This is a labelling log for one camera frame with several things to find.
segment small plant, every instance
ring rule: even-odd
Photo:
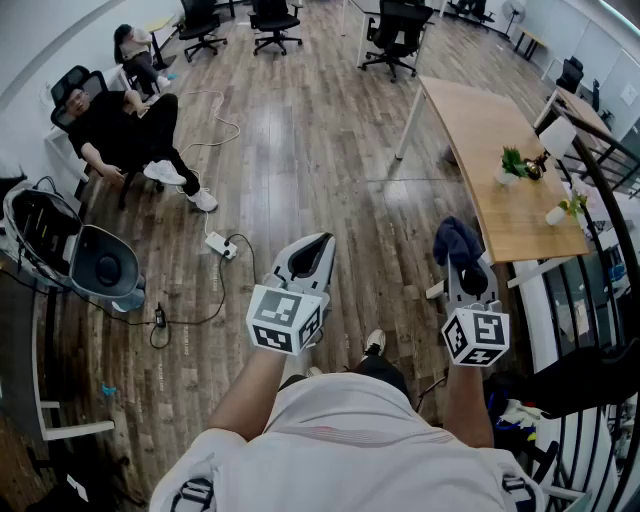
[[[571,199],[563,199],[558,203],[565,213],[572,217],[584,214],[586,206],[593,206],[595,197],[591,188],[579,179],[571,180]]]
[[[524,163],[520,156],[520,151],[516,148],[504,148],[502,155],[502,168],[504,172],[513,174],[518,178],[527,177],[527,164]]]

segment black pants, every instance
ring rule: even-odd
[[[409,390],[404,381],[404,375],[383,356],[368,356],[360,361],[360,364],[351,370],[351,372],[373,377],[374,379],[391,384],[394,388],[402,391],[409,401],[411,401]],[[280,391],[306,378],[304,375],[292,375],[280,386]]]
[[[153,96],[153,84],[158,79],[158,72],[152,64],[151,54],[149,52],[139,53],[131,60],[127,60],[123,64],[124,70],[129,76],[137,76],[140,82],[142,92]]]
[[[140,119],[138,128],[141,140],[137,146],[141,150],[136,151],[134,159],[141,167],[151,161],[171,161],[178,174],[187,180],[182,190],[188,196],[192,196],[200,190],[200,183],[182,161],[178,150],[173,147],[173,132],[177,121],[178,97],[175,94],[162,95]]]

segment white pot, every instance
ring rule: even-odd
[[[565,211],[559,206],[556,206],[553,210],[547,213],[547,216],[545,218],[547,219],[547,224],[549,224],[550,226],[555,226],[556,224],[558,224],[558,222],[564,219],[565,215]]]
[[[513,183],[518,179],[518,176],[515,174],[511,174],[510,172],[505,172],[502,166],[498,167],[496,171],[496,180],[498,183],[502,185],[509,185],[509,183]]]

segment sneaker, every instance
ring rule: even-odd
[[[382,329],[376,329],[367,338],[367,343],[364,347],[364,354],[362,359],[366,359],[368,356],[381,356],[384,353],[386,346],[386,336]]]
[[[187,196],[187,199],[192,203],[196,203],[196,206],[204,212],[212,212],[218,207],[218,201],[209,194],[206,188],[201,188],[192,196]]]
[[[158,79],[156,80],[156,83],[158,84],[158,88],[161,91],[171,85],[171,81],[168,78],[165,78],[163,76],[159,76]]]
[[[180,176],[169,160],[151,162],[145,167],[143,174],[150,180],[156,180],[165,185],[184,185],[187,179]]]
[[[312,366],[307,370],[307,377],[317,377],[318,375],[322,375],[322,370],[317,366]]]

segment table leg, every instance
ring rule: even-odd
[[[349,0],[342,0],[342,28],[340,34],[344,35],[344,24],[347,18],[347,7],[349,6]]]
[[[542,109],[542,112],[540,112],[538,119],[536,119],[536,122],[533,123],[534,129],[538,128],[538,126],[540,126],[544,118],[547,117],[547,114],[549,114],[549,112],[551,111],[551,106],[553,105],[553,102],[556,101],[557,97],[558,97],[558,89],[553,91],[553,94],[551,94],[551,96],[549,97],[549,101],[547,101],[547,104]]]
[[[418,87],[418,92],[416,93],[416,97],[413,100],[413,106],[411,107],[411,112],[409,113],[409,119],[407,119],[407,124],[404,127],[404,131],[402,132],[402,138],[400,139],[400,144],[398,144],[398,149],[396,149],[396,159],[402,160],[404,158],[404,153],[407,150],[407,144],[409,144],[409,140],[411,139],[413,132],[416,127],[416,121],[422,112],[422,107],[425,102],[424,91],[422,90],[422,86]]]
[[[522,44],[522,41],[524,39],[524,32],[522,33],[522,35],[520,36],[520,39],[518,39],[518,44],[516,45],[516,47],[513,49],[514,52],[518,53],[518,50],[520,49],[520,45]]]
[[[366,14],[362,15],[362,27],[360,28],[360,45],[358,46],[358,59],[356,66],[362,66],[364,62],[364,47],[367,44],[367,20],[369,17]]]
[[[529,55],[527,55],[526,57],[528,61],[531,60],[531,57],[533,57],[533,54],[537,48],[538,48],[538,41],[534,41],[533,46],[531,47],[531,50],[529,50]]]

